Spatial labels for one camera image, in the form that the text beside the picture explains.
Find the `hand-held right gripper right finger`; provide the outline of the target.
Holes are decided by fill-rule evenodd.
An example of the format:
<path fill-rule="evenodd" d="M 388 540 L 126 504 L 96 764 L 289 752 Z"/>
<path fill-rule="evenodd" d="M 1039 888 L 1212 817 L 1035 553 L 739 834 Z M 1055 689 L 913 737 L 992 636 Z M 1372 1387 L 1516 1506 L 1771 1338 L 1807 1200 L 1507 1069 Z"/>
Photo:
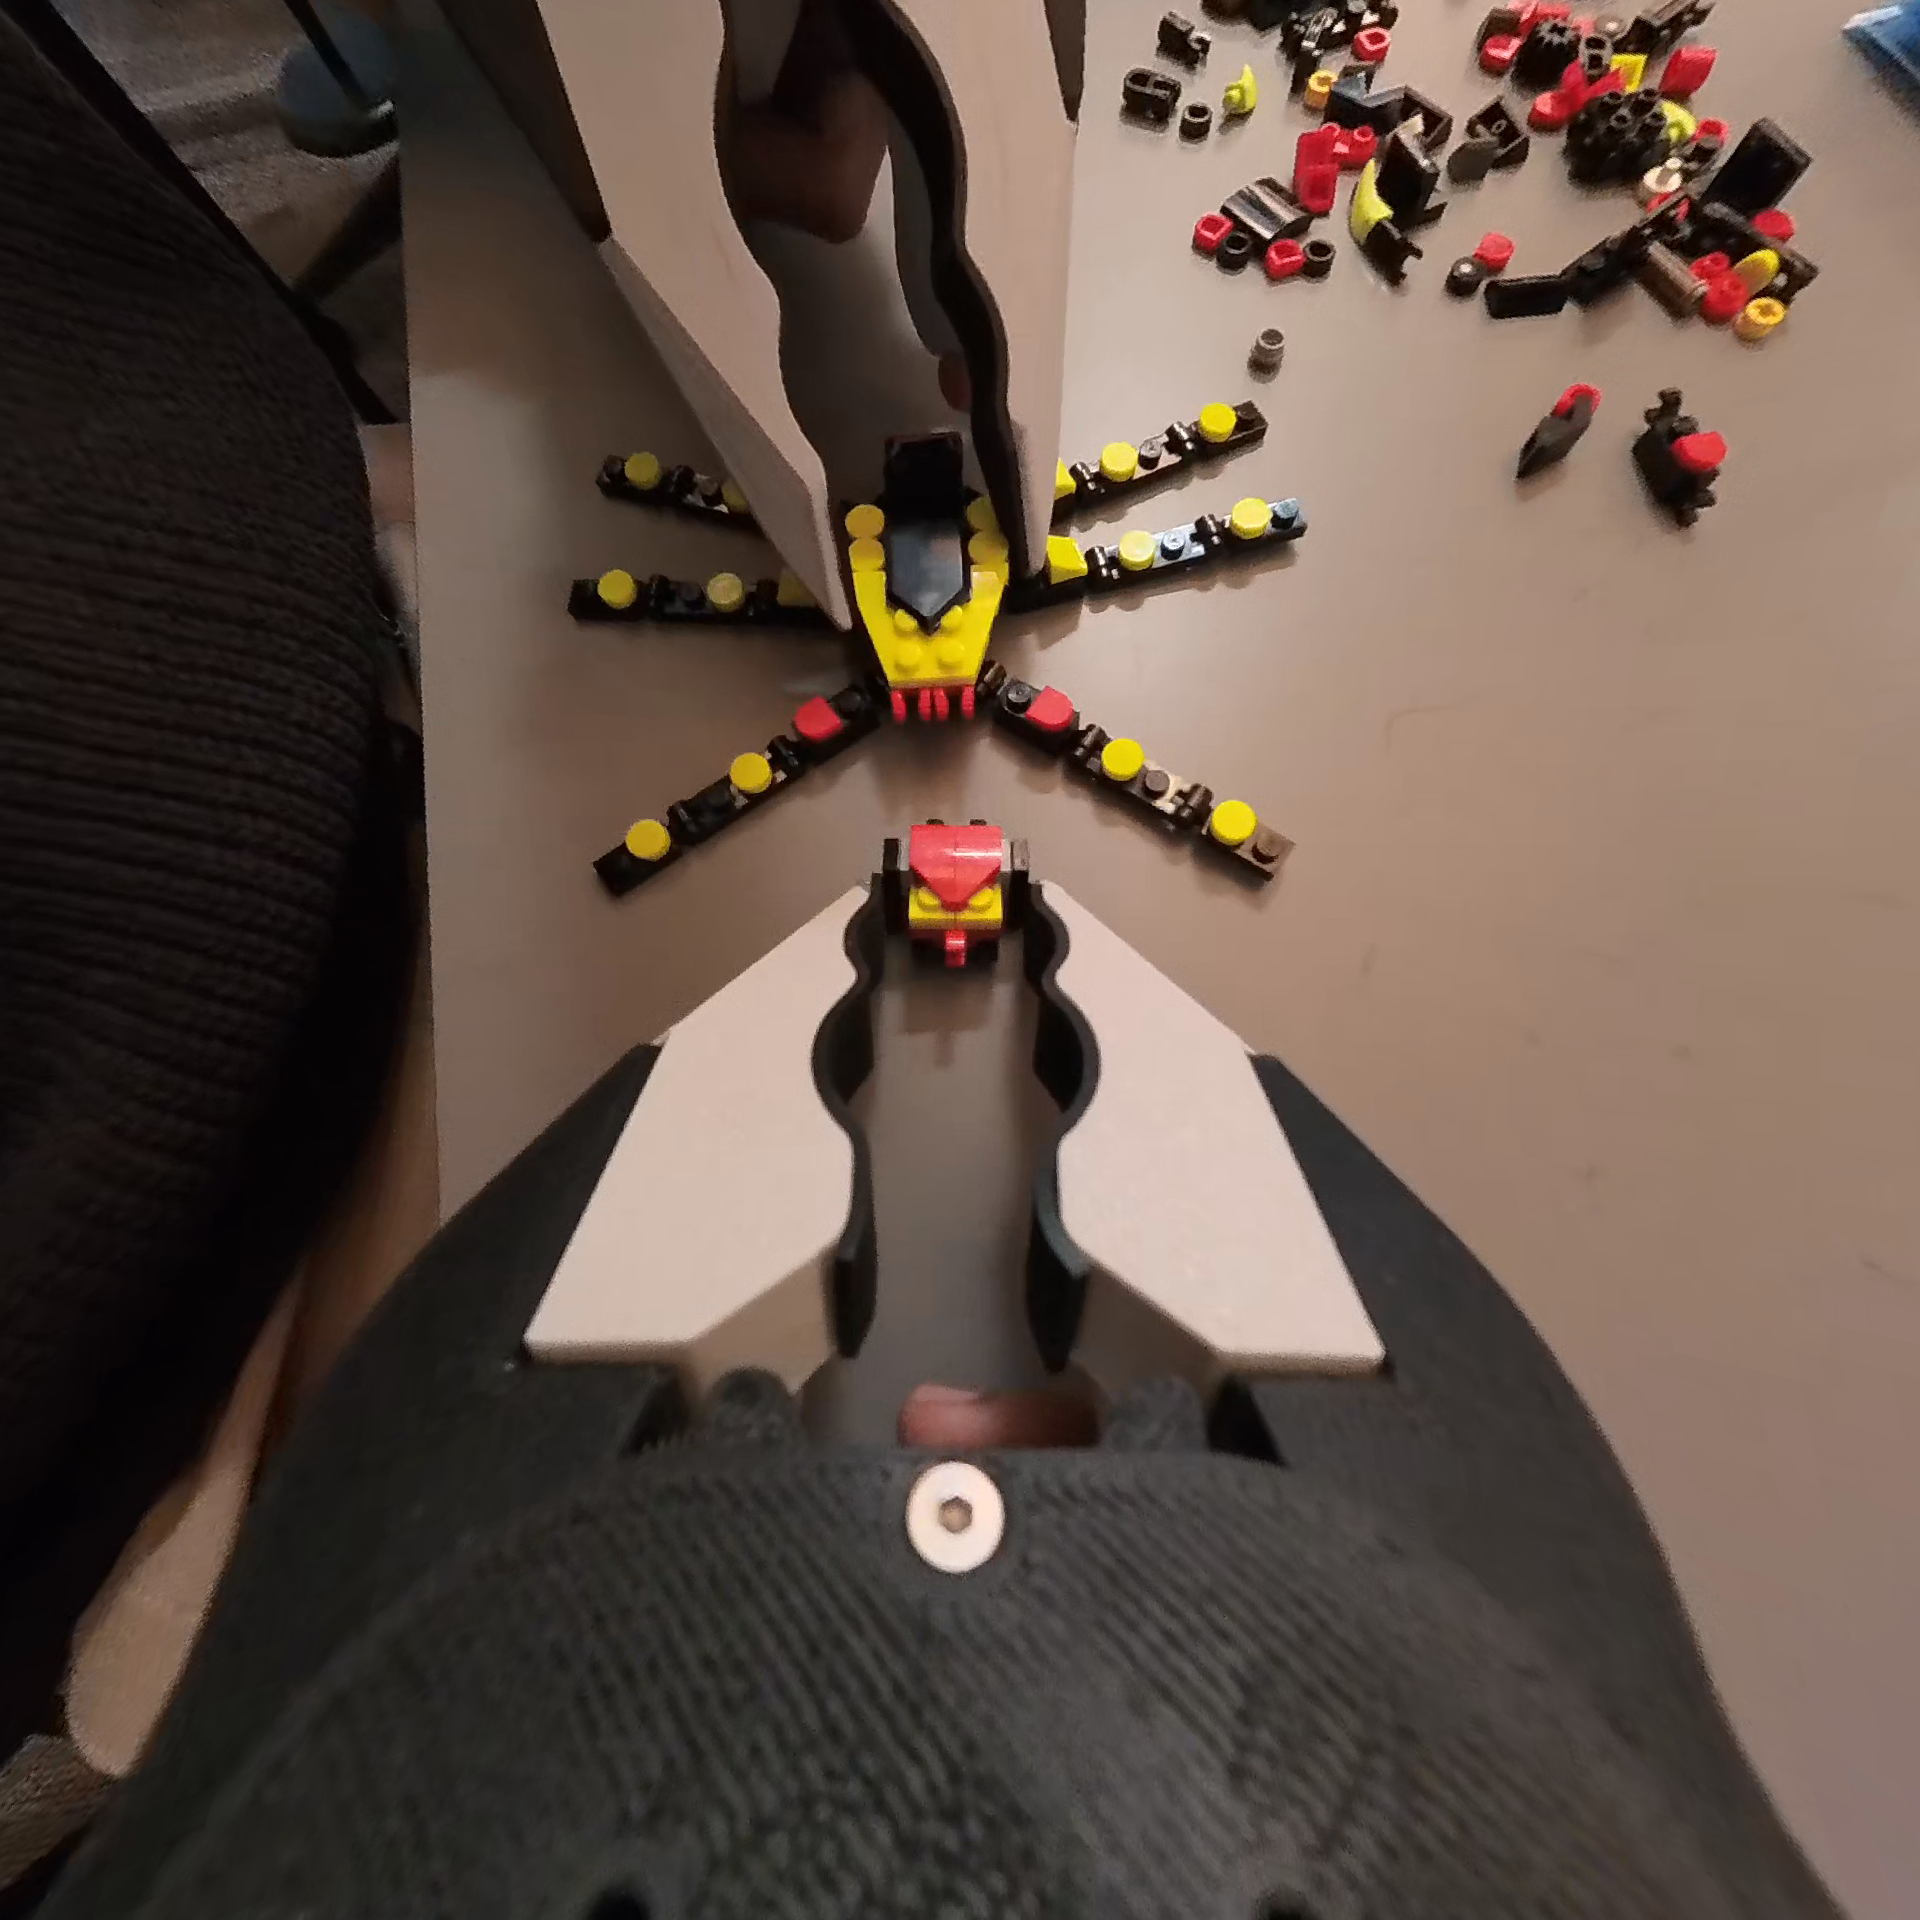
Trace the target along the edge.
<path fill-rule="evenodd" d="M 1026 904 L 1041 1153 L 1026 1321 L 1052 1373 L 1115 1398 L 1176 1377 L 1372 1377 L 1386 1345 L 1258 1056 L 1055 882 Z"/>

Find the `black red lego claw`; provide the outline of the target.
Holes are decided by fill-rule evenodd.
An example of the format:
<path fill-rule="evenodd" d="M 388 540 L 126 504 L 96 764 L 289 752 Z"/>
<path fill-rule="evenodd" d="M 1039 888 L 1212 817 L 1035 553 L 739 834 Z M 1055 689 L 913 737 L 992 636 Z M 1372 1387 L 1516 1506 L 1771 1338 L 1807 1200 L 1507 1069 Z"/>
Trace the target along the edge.
<path fill-rule="evenodd" d="M 1587 436 L 1600 409 L 1600 388 L 1591 381 L 1566 386 L 1520 449 L 1516 477 L 1528 483 L 1562 465 Z"/>

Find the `red yellow lego spider head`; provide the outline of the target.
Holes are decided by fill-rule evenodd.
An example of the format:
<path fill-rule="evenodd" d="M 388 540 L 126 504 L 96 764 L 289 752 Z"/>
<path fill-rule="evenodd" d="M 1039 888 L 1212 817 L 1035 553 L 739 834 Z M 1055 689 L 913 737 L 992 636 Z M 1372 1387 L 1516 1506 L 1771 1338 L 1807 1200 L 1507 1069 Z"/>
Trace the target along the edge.
<path fill-rule="evenodd" d="M 887 838 L 878 876 L 887 933 L 927 968 L 984 969 L 1022 930 L 1028 904 L 1026 842 L 998 824 L 913 824 Z"/>

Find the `pile of loose lego pieces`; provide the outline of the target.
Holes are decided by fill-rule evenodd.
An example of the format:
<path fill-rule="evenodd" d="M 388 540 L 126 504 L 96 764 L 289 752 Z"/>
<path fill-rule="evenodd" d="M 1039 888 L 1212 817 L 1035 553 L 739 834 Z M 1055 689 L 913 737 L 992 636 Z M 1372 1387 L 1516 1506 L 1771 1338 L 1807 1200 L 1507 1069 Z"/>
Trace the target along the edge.
<path fill-rule="evenodd" d="M 1736 136 L 1697 113 L 1719 52 L 1712 5 L 1491 5 L 1474 67 L 1496 96 L 1457 114 L 1387 82 L 1401 5 L 1204 5 L 1276 45 L 1303 126 L 1283 176 L 1258 176 L 1207 209 L 1192 252 L 1222 275 L 1322 281 L 1348 250 L 1387 285 L 1424 259 L 1459 190 L 1516 174 L 1546 145 L 1584 195 L 1628 195 L 1626 224 L 1551 273 L 1520 273 L 1519 243 L 1487 232 L 1447 266 L 1446 292 L 1491 321 L 1590 310 L 1639 285 L 1675 321 L 1762 345 L 1818 280 L 1796 244 L 1791 192 L 1808 149 L 1775 118 Z"/>

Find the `black red lego clip assembly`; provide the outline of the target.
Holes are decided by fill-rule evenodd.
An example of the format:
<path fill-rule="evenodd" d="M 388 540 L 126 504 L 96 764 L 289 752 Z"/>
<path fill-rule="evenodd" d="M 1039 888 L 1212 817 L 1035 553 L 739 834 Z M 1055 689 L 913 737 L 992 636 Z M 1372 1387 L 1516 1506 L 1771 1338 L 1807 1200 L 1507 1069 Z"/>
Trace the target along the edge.
<path fill-rule="evenodd" d="M 1647 409 L 1631 457 L 1648 499 L 1679 528 L 1697 525 L 1715 507 L 1726 438 L 1689 414 L 1680 388 L 1663 388 Z"/>

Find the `person's left hand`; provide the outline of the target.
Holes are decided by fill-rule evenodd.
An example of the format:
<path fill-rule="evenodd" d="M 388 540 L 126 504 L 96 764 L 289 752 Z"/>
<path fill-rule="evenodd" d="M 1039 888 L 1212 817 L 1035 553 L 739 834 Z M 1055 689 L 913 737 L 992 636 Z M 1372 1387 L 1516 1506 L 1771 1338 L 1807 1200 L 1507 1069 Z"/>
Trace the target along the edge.
<path fill-rule="evenodd" d="M 737 219 L 827 244 L 857 237 L 889 152 L 889 113 L 852 50 L 847 5 L 728 8 L 716 149 Z"/>

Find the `tan trousers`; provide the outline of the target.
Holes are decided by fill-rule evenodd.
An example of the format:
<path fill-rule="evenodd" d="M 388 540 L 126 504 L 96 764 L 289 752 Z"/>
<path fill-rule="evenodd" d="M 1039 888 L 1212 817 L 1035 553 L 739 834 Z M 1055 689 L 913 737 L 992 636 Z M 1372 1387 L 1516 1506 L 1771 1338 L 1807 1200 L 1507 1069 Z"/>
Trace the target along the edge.
<path fill-rule="evenodd" d="M 263 1464 L 425 1246 L 439 1193 L 435 1065 L 415 1035 L 368 1149 L 270 1310 L 209 1438 L 81 1620 L 63 1707 L 64 1736 L 92 1771 L 122 1782 L 145 1758 L 228 1571 Z"/>

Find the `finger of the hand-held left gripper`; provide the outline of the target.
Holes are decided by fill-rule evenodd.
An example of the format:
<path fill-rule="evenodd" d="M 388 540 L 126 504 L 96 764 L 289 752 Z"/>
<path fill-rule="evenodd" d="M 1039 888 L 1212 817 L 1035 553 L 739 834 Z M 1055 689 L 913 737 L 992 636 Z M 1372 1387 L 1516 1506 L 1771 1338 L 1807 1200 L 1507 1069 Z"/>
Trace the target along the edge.
<path fill-rule="evenodd" d="M 780 561 L 849 628 L 826 467 L 782 372 L 777 290 L 742 232 L 716 118 L 720 3 L 447 3 Z"/>
<path fill-rule="evenodd" d="M 1082 3 L 873 3 L 908 313 L 1018 576 L 1044 568 L 1065 396 Z"/>

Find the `yellow black lego spider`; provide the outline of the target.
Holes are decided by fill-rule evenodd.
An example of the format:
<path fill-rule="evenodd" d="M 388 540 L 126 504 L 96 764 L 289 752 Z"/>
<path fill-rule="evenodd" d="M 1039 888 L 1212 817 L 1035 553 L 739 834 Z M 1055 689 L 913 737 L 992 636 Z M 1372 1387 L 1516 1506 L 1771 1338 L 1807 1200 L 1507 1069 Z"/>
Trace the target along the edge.
<path fill-rule="evenodd" d="M 1137 740 L 1086 720 L 1064 690 L 1020 681 L 990 661 L 1004 617 L 1203 579 L 1302 542 L 1307 517 L 1294 497 L 1246 497 L 1225 512 L 1167 531 L 1127 531 L 1107 545 L 1073 537 L 1074 514 L 1225 461 L 1258 449 L 1264 435 L 1267 418 L 1252 400 L 1215 400 L 1153 438 L 1114 441 L 1094 461 L 1058 465 L 1041 568 L 1026 579 L 1016 572 L 992 500 L 966 483 L 959 436 L 892 438 L 878 499 L 857 500 L 841 520 L 850 636 L 865 650 L 863 670 L 844 689 L 812 696 L 763 749 L 734 757 L 718 780 L 625 829 L 593 865 L 603 891 L 636 894 L 882 723 L 934 728 L 980 713 L 1044 752 L 1070 757 L 1099 789 L 1267 881 L 1290 842 L 1260 809 L 1170 773 Z"/>

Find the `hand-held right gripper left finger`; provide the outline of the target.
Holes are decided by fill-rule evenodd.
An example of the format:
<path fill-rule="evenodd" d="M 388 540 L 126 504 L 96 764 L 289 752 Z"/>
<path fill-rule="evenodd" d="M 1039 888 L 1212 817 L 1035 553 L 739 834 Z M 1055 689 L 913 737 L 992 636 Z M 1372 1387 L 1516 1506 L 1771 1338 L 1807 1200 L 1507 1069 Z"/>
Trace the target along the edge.
<path fill-rule="evenodd" d="M 881 901 L 865 882 L 732 979 L 651 1068 L 526 1328 L 530 1358 L 660 1362 L 699 1396 L 737 1369 L 802 1387 L 875 1314 Z"/>

